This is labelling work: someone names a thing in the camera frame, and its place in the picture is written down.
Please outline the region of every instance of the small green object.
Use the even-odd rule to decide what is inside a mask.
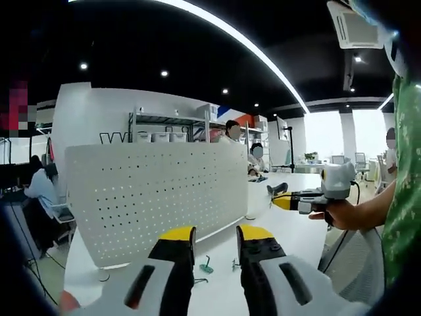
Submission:
[[[199,268],[204,273],[207,273],[209,275],[209,274],[211,274],[213,272],[213,269],[211,267],[209,267],[209,261],[211,260],[211,257],[209,257],[207,255],[207,258],[208,258],[208,261],[206,262],[206,265],[200,265]]]

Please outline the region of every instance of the black ceiling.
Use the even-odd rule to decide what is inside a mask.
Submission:
[[[67,82],[182,95],[248,113],[296,103],[285,86],[242,44],[212,24],[150,0],[50,1],[31,11],[16,54],[29,81],[30,104],[55,99]],[[355,92],[343,91],[346,58],[326,0],[191,0],[234,26],[280,68],[305,101],[387,97],[393,71],[380,50],[359,50]],[[81,71],[86,62],[89,68]],[[169,71],[167,78],[161,70]],[[222,88],[229,94],[222,95]],[[311,107],[341,109],[342,103]],[[279,112],[296,117],[302,109]]]

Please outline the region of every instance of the green floral shirt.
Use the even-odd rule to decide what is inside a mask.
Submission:
[[[399,276],[421,229],[421,86],[396,77],[397,179],[383,233],[386,286]]]

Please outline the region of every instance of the office floor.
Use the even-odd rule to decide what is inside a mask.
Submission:
[[[361,184],[360,203],[374,196],[374,184],[372,182],[366,183],[368,185],[367,187],[364,184]],[[354,204],[357,202],[357,188],[355,186],[351,188],[351,195],[349,196],[349,201]],[[336,228],[333,228],[331,231],[329,231],[326,236],[326,245],[331,246],[339,238],[341,233],[342,231]],[[60,293],[63,290],[63,267],[66,266],[68,250],[68,244],[60,245],[57,248],[51,248],[47,252],[47,256],[37,261],[42,283],[56,302],[59,301]]]

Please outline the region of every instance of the ceiling light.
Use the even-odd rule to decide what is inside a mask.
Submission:
[[[382,105],[379,106],[378,110],[381,110],[385,107],[386,104],[388,104],[390,102],[390,100],[392,100],[393,94],[389,95],[389,97],[387,97],[387,99],[382,103]]]
[[[177,7],[181,10],[185,10],[206,20],[213,25],[219,27],[225,33],[231,35],[241,44],[243,44],[246,48],[248,48],[252,53],[254,53],[269,69],[285,84],[291,94],[296,98],[297,102],[301,105],[306,113],[310,113],[309,109],[304,103],[304,100],[298,94],[297,90],[293,87],[291,82],[285,77],[285,75],[279,70],[279,68],[248,38],[246,38],[243,34],[238,32],[235,28],[230,26],[228,23],[224,22],[220,18],[214,16],[213,14],[203,10],[202,8],[196,7],[191,3],[188,3],[183,0],[155,0],[156,2],[166,3],[167,5],[172,5],[173,7]]]

